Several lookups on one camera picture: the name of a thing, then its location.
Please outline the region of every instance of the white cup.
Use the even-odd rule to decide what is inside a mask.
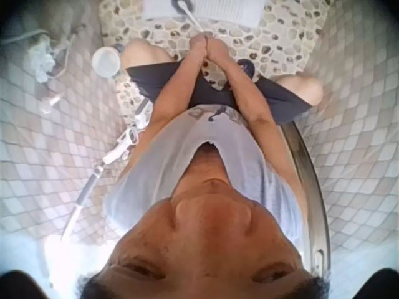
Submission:
[[[113,47],[102,47],[92,57],[92,67],[103,78],[115,76],[120,69],[119,52]]]

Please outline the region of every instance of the white cloth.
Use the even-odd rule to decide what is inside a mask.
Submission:
[[[266,0],[191,0],[194,16],[233,22],[255,28],[261,21]],[[170,0],[143,0],[143,18],[179,16]]]

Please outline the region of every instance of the eye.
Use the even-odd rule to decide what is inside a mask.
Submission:
[[[294,269],[291,266],[283,263],[276,263],[260,269],[255,276],[253,276],[252,280],[257,283],[272,283],[287,276],[293,271]]]
[[[118,261],[115,269],[124,275],[139,280],[161,280],[166,277],[156,265],[138,258]]]
[[[150,269],[143,265],[137,265],[134,263],[128,263],[123,265],[137,275],[141,275],[143,278],[161,280],[165,278],[165,275],[158,270]]]

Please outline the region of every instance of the pebble tile floor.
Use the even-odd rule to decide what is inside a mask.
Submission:
[[[256,66],[255,80],[260,75],[270,78],[303,71],[309,54],[324,25],[330,0],[267,0],[259,26],[255,29],[229,22],[200,20],[205,30],[224,40],[236,59],[251,59]],[[190,37],[198,33],[186,17],[143,20],[142,2],[134,0],[104,0],[99,14],[104,45],[126,45],[142,38],[166,49],[176,60],[188,51]],[[205,63],[203,72],[213,87],[226,83],[222,71],[213,63]],[[142,102],[130,78],[121,71],[116,78],[117,99],[123,119],[134,120],[134,111]]]

